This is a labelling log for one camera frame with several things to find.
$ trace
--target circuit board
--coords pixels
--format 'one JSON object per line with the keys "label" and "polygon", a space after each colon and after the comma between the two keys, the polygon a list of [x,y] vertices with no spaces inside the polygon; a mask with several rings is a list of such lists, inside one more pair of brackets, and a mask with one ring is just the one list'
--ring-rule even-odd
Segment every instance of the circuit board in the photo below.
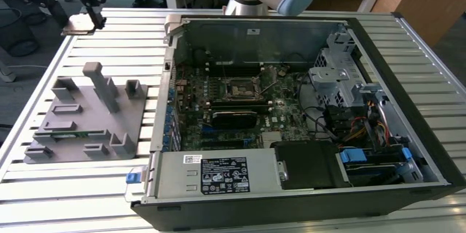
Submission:
{"label": "circuit board", "polygon": [[[245,84],[247,77],[208,77],[207,72],[188,67],[177,73],[183,151],[263,148],[261,134],[267,132],[279,132],[281,141],[308,140],[305,119],[296,103],[296,77],[301,73],[276,76],[276,70],[268,66],[256,78],[248,78],[253,79],[256,85],[255,95],[251,93],[252,85]],[[251,129],[213,129],[208,104],[213,101],[235,101],[233,94],[241,92],[245,95],[236,99],[261,99],[267,106],[265,113],[257,114]],[[216,147],[212,143],[216,141],[232,143]]]}

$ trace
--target cable on floor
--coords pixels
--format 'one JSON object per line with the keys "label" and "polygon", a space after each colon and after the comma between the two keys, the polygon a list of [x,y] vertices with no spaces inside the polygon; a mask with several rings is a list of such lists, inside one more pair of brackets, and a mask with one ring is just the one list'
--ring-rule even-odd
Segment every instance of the cable on floor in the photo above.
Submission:
{"label": "cable on floor", "polygon": [[45,65],[10,65],[8,68],[48,68]]}

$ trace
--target motherboard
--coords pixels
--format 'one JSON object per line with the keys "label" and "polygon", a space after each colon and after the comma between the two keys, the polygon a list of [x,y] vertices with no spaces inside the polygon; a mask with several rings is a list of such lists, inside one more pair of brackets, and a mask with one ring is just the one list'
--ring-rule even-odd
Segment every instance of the motherboard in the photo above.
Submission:
{"label": "motherboard", "polygon": [[181,150],[267,148],[308,140],[296,102],[299,77],[283,65],[177,70]]}

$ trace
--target gray post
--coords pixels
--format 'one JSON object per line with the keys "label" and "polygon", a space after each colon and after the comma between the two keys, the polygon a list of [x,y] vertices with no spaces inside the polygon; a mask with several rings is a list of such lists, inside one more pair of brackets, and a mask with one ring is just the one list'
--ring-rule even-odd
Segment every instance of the gray post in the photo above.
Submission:
{"label": "gray post", "polygon": [[101,75],[101,64],[98,62],[86,62],[82,68],[82,74],[92,80],[94,91],[109,113],[116,113],[118,111],[118,106],[114,96],[106,86],[105,78]]}

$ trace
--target floor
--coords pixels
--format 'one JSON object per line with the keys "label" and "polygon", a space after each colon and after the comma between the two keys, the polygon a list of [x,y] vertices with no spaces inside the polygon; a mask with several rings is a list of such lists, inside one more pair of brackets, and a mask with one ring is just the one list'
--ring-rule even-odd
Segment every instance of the floor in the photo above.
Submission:
{"label": "floor", "polygon": [[[133,0],[108,0],[105,7],[131,7]],[[68,14],[74,14],[81,8],[78,1],[61,2]],[[6,65],[48,65],[56,50],[62,42],[60,29],[52,20],[46,23],[30,27],[40,43],[40,49],[29,56],[13,58],[0,49],[0,60]],[[452,73],[463,84],[466,84],[466,17],[460,17],[458,22],[443,36],[440,42],[434,47],[434,51],[443,60]],[[36,88],[44,73],[42,68],[22,67],[13,68],[17,80],[13,83],[0,81],[0,124],[13,124]],[[8,129],[0,128],[0,142],[5,140]]]}

